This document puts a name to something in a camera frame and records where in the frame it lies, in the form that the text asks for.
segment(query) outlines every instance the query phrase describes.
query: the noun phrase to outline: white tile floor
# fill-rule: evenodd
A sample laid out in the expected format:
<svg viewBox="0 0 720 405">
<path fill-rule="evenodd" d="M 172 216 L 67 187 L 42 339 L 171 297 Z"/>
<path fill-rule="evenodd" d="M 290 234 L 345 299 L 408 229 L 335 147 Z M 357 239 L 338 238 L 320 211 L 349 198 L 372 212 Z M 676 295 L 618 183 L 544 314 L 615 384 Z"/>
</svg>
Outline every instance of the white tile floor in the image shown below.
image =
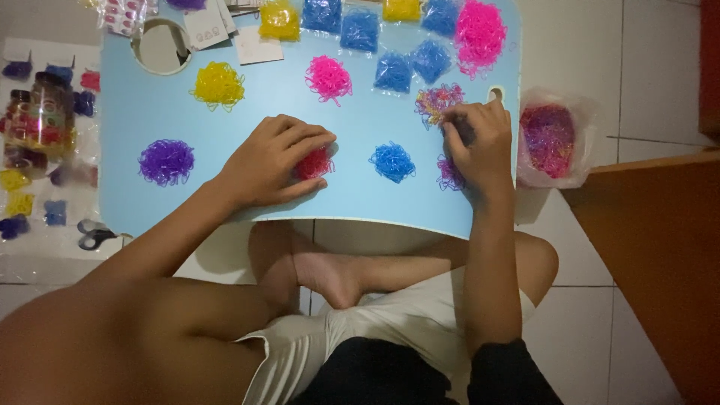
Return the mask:
<svg viewBox="0 0 720 405">
<path fill-rule="evenodd" d="M 698 134 L 699 0 L 517 0 L 523 15 L 523 89 L 582 94 L 601 107 L 596 163 L 695 153 Z M 528 347 L 567 404 L 679 404 L 680 397 L 637 318 L 558 191 L 519 192 L 517 229 L 553 243 L 560 271 L 524 330 Z M 296 224 L 312 236 L 312 221 Z M 246 224 L 223 226 L 180 275 L 251 282 Z M 406 250 L 436 236 L 371 223 L 316 221 L 318 243 L 337 252 Z M 66 262 L 65 267 L 77 263 Z M 0 254 L 0 275 L 37 266 Z M 89 271 L 50 277 L 63 284 Z M 0 317 L 49 286 L 0 285 Z M 305 311 L 322 297 L 303 293 Z"/>
</svg>

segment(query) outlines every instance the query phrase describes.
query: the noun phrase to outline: jar lid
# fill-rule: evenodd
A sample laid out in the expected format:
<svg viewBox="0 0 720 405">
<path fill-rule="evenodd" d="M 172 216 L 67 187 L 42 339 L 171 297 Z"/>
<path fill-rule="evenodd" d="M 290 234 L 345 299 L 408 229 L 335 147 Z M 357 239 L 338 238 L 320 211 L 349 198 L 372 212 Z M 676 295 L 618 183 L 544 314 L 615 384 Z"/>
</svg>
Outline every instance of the jar lid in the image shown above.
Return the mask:
<svg viewBox="0 0 720 405">
<path fill-rule="evenodd" d="M 48 72 L 37 72 L 35 74 L 35 81 L 46 81 L 49 84 L 52 84 L 53 86 L 58 86 L 62 88 L 67 88 L 68 84 L 65 82 L 65 79 L 62 77 L 59 77 L 56 74 L 48 73 Z"/>
<path fill-rule="evenodd" d="M 10 92 L 10 97 L 19 99 L 21 102 L 30 102 L 30 92 L 26 92 L 25 90 L 12 90 Z"/>
</svg>

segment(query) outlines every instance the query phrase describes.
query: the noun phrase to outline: small bag of rubber bands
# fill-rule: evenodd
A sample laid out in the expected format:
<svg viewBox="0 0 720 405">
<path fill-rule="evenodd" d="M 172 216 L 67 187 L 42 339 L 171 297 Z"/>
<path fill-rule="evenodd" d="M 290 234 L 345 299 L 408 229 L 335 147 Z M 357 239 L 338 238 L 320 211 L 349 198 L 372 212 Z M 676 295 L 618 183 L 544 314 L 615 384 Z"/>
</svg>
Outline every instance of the small bag of rubber bands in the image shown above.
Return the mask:
<svg viewBox="0 0 720 405">
<path fill-rule="evenodd" d="M 523 94 L 520 109 L 518 185 L 580 187 L 594 166 L 598 104 L 536 87 Z"/>
</svg>

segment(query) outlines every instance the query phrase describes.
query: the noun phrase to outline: yellow rubber band pack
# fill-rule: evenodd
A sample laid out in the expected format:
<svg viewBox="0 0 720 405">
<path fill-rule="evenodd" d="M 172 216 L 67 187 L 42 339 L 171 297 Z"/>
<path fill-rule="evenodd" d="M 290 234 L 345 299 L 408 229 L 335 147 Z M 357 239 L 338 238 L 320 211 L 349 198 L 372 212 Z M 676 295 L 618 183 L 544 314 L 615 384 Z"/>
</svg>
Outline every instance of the yellow rubber band pack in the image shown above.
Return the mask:
<svg viewBox="0 0 720 405">
<path fill-rule="evenodd" d="M 383 0 L 382 18 L 387 21 L 417 21 L 420 19 L 419 0 Z"/>
<path fill-rule="evenodd" d="M 14 217 L 17 214 L 30 216 L 32 214 L 32 201 L 35 199 L 33 194 L 25 194 L 24 192 L 11 191 L 7 193 L 7 206 L 5 213 Z"/>
<path fill-rule="evenodd" d="M 288 0 L 267 1 L 260 6 L 258 34 L 284 41 L 300 39 L 300 17 Z"/>
<path fill-rule="evenodd" d="M 210 111 L 215 111 L 218 105 L 230 112 L 235 104 L 245 98 L 243 82 L 245 76 L 238 76 L 238 72 L 227 62 L 210 62 L 206 68 L 197 72 L 195 89 L 190 94 L 199 102 L 207 104 Z"/>
<path fill-rule="evenodd" d="M 20 170 L 10 169 L 0 172 L 0 185 L 7 191 L 15 191 L 32 183 Z"/>
</svg>

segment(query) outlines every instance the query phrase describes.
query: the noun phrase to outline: light blue lap desk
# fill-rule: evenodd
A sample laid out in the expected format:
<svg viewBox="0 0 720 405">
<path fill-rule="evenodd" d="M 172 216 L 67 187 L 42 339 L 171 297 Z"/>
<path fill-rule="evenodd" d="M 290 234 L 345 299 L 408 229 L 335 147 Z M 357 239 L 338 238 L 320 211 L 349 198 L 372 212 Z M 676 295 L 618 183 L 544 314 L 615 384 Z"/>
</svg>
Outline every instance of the light blue lap desk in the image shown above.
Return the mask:
<svg viewBox="0 0 720 405">
<path fill-rule="evenodd" d="M 518 134 L 521 22 L 511 0 L 495 2 L 508 26 L 503 54 L 487 78 L 471 81 L 456 66 L 433 85 L 458 83 L 467 102 L 486 102 L 493 86 L 504 90 L 505 108 L 513 116 L 513 178 Z M 379 14 L 381 8 L 369 4 Z M 160 17 L 183 24 L 180 12 L 161 2 Z M 236 17 L 239 26 L 257 25 L 252 15 Z M 133 58 L 129 40 L 106 35 L 102 50 L 102 162 L 100 208 L 117 233 L 139 236 L 168 215 L 200 185 L 215 176 L 232 152 L 266 116 L 287 114 L 325 126 L 338 136 L 333 157 L 336 171 L 325 175 L 328 188 L 309 198 L 277 207 L 241 213 L 241 220 L 342 218 L 396 223 L 469 237 L 472 208 L 463 192 L 441 190 L 437 179 L 443 138 L 426 130 L 415 113 L 415 96 L 424 83 L 413 82 L 410 94 L 394 97 L 372 90 L 377 57 L 384 48 L 408 52 L 427 37 L 410 24 L 383 23 L 378 55 L 340 52 L 339 40 L 303 32 L 298 43 L 283 43 L 283 61 L 240 66 L 233 44 L 192 54 L 189 65 L 171 76 L 145 71 Z M 344 63 L 353 95 L 320 103 L 305 84 L 313 56 L 327 54 Z M 199 68 L 210 61 L 228 62 L 245 75 L 245 99 L 231 113 L 210 112 L 188 91 Z M 159 187 L 138 175 L 138 157 L 158 139 L 179 139 L 194 148 L 195 165 L 186 184 Z M 368 162 L 375 146 L 393 141 L 412 157 L 416 175 L 400 184 L 381 177 Z"/>
</svg>

